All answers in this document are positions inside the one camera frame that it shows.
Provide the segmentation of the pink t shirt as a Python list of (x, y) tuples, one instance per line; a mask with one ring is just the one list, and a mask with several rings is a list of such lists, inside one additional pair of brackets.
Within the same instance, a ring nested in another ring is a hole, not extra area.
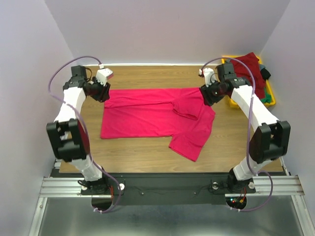
[(116, 89), (109, 95), (102, 139), (171, 137), (171, 150), (198, 159), (216, 114), (198, 88)]

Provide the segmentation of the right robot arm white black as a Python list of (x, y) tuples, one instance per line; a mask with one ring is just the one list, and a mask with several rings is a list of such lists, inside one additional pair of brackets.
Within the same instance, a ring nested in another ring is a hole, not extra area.
[(199, 76), (205, 79), (199, 89), (205, 105), (212, 106), (229, 96), (248, 118), (246, 157), (229, 171), (226, 180), (227, 188), (237, 192), (247, 187), (264, 166), (287, 153), (291, 127), (264, 106), (250, 82), (236, 75), (232, 63), (221, 64), (216, 70), (203, 66)]

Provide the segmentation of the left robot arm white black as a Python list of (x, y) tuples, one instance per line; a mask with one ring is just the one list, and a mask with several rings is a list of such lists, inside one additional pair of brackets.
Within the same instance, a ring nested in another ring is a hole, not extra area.
[(100, 66), (95, 76), (87, 76), (87, 68), (81, 65), (71, 68), (72, 76), (63, 86), (63, 99), (55, 120), (46, 125), (46, 131), (58, 160), (71, 164), (83, 175), (78, 183), (84, 195), (104, 195), (110, 188), (103, 168), (90, 157), (90, 141), (82, 121), (81, 108), (89, 96), (103, 103), (109, 99), (108, 80), (113, 71)]

